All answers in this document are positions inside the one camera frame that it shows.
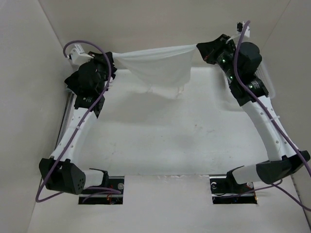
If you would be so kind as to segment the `white tank top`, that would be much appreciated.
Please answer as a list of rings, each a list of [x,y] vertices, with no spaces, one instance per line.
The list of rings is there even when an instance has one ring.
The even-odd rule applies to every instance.
[[[190,81],[195,44],[112,53],[113,58],[150,88],[175,89],[178,98]]]

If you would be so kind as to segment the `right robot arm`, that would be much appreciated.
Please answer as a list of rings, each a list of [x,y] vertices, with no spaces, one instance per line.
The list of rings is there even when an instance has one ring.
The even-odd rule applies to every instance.
[[[255,74],[262,62],[259,48],[251,42],[236,46],[225,34],[196,47],[207,64],[218,65],[224,72],[230,92],[252,120],[268,156],[267,161],[227,172],[226,188],[237,192],[247,182],[272,184],[300,170],[310,154],[289,141],[266,86]]]

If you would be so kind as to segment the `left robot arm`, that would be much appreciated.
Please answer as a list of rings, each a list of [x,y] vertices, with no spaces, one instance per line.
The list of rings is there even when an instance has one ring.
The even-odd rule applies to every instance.
[[[76,95],[73,115],[56,149],[39,163],[48,190],[79,195],[89,187],[100,194],[109,188],[107,171],[81,170],[77,166],[86,136],[102,111],[105,101],[102,92],[108,81],[115,79],[117,70],[111,52],[90,51],[88,59],[65,79],[67,88]]]

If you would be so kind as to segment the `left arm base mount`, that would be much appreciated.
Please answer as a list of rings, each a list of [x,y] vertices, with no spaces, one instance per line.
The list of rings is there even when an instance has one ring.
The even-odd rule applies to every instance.
[[[104,189],[86,189],[78,198],[79,205],[122,205],[124,194],[124,176],[109,177]]]

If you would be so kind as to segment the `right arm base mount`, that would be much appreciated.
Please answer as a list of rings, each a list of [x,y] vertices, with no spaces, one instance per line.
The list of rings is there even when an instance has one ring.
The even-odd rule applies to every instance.
[[[213,204],[257,204],[253,183],[230,183],[225,175],[210,176]]]

